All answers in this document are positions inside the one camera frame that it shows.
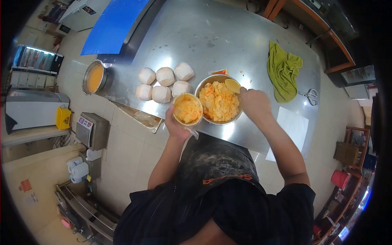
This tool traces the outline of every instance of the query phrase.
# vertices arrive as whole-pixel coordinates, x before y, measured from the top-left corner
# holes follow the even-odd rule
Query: scissors
[[[312,106],[318,105],[318,100],[315,99],[315,98],[318,97],[318,92],[317,92],[315,89],[309,89],[309,91],[308,91],[306,94],[303,94],[303,93],[301,93],[301,92],[298,92],[298,94],[307,97],[308,100],[309,100],[309,103],[310,103]]]

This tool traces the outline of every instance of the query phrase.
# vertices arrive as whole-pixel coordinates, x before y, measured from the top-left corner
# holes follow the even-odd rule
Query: yellow bucket
[[[59,130],[69,129],[71,111],[68,108],[57,108],[56,126]]]

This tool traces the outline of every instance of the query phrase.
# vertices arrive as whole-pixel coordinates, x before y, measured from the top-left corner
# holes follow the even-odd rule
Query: plastic jug
[[[83,162],[83,159],[78,156],[77,158],[73,158],[67,162],[68,172],[72,173],[72,168],[76,165],[79,165]]]
[[[75,179],[81,179],[89,174],[89,165],[85,162],[78,164],[72,168],[72,175]]]
[[[86,154],[87,154],[86,161],[94,161],[94,160],[101,157],[102,149],[100,149],[98,151],[92,151],[92,150],[88,149]]]
[[[70,174],[70,175],[69,175],[69,179],[70,179],[70,180],[72,181],[72,183],[74,183],[74,184],[80,183],[80,182],[82,181],[82,178],[79,178],[79,179],[74,178],[73,174]]]

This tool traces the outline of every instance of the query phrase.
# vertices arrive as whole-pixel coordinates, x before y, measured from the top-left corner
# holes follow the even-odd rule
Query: peeled coconut
[[[173,85],[172,96],[178,96],[182,93],[189,93],[191,91],[192,86],[189,82],[185,81],[176,81]]]
[[[136,97],[139,100],[151,100],[152,87],[147,84],[141,84],[136,88]]]
[[[191,79],[195,75],[191,66],[185,62],[179,63],[174,68],[174,74],[176,74],[176,77],[178,79],[180,79],[181,81],[188,81],[189,79]]]
[[[170,88],[164,86],[155,86],[152,88],[152,99],[156,103],[167,103],[171,99]]]
[[[150,85],[152,84],[153,81],[155,81],[155,78],[156,78],[155,72],[148,67],[141,69],[141,71],[138,74],[138,80],[142,84]]]
[[[173,70],[170,67],[160,68],[156,71],[156,80],[165,87],[172,85],[175,82]]]

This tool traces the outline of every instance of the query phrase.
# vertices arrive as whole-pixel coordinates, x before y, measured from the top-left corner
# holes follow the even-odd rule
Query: yellow food mixture
[[[101,82],[103,74],[103,66],[96,65],[90,72],[89,78],[87,80],[87,87],[91,93],[94,93]]]
[[[174,105],[174,115],[183,123],[191,123],[201,118],[202,111],[199,102],[185,94],[183,100]]]
[[[200,90],[199,99],[203,106],[203,113],[215,122],[229,121],[239,111],[240,102],[235,93],[226,84],[220,82],[207,83]]]

